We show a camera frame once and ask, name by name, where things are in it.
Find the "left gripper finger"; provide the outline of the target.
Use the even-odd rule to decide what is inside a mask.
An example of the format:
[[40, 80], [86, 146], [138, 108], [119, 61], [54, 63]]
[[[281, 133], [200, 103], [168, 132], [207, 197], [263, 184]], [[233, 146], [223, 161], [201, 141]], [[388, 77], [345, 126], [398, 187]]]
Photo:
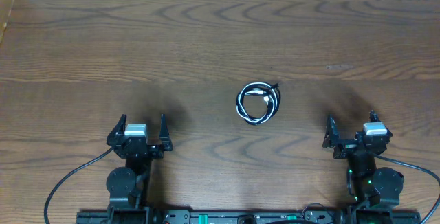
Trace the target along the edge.
[[166, 116], [164, 114], [161, 115], [161, 123], [160, 123], [160, 132], [159, 139], [161, 141], [162, 150], [163, 151], [172, 151], [173, 143], [168, 131]]
[[118, 140], [122, 136], [124, 136], [126, 122], [127, 122], [127, 115], [122, 114], [118, 123], [115, 125], [115, 127], [112, 129], [110, 134], [108, 134], [107, 136], [107, 145], [115, 146], [118, 143]]

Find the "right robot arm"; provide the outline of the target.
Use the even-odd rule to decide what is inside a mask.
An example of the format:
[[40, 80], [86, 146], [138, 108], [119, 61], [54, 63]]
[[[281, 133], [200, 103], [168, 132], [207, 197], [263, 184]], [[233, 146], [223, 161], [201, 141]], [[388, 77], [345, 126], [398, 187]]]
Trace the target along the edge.
[[378, 168], [375, 163], [393, 134], [374, 111], [369, 118], [352, 139], [342, 139], [334, 118], [327, 118], [322, 146], [332, 148], [335, 159], [347, 160], [347, 189], [355, 198], [353, 205], [337, 212], [336, 223], [392, 223], [392, 209], [399, 205], [403, 174], [389, 167]]

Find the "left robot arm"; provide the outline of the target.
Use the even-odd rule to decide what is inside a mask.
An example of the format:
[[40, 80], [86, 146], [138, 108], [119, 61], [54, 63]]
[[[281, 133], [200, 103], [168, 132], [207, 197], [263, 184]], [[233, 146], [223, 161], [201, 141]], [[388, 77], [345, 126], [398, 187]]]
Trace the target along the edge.
[[110, 172], [106, 187], [109, 191], [108, 223], [163, 223], [163, 211], [146, 202], [155, 159], [173, 150], [166, 116], [161, 116], [159, 144], [149, 144], [147, 125], [127, 124], [123, 114], [107, 136], [107, 145], [121, 159], [123, 167]]

